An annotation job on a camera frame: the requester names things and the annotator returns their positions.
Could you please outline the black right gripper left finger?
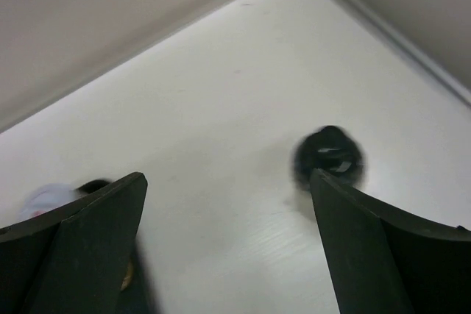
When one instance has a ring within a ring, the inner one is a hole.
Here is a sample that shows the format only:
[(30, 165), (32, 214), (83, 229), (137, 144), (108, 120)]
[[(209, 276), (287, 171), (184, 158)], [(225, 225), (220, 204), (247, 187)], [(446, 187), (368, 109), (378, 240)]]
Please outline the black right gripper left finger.
[(147, 186), (134, 172), (1, 228), (1, 312), (147, 313), (135, 255)]

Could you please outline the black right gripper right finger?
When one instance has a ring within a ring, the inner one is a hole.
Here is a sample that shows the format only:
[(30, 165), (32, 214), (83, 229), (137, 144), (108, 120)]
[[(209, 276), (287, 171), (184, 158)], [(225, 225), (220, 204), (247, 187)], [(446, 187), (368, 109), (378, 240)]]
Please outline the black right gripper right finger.
[(311, 195), (340, 313), (469, 313), (470, 231), (315, 170)]

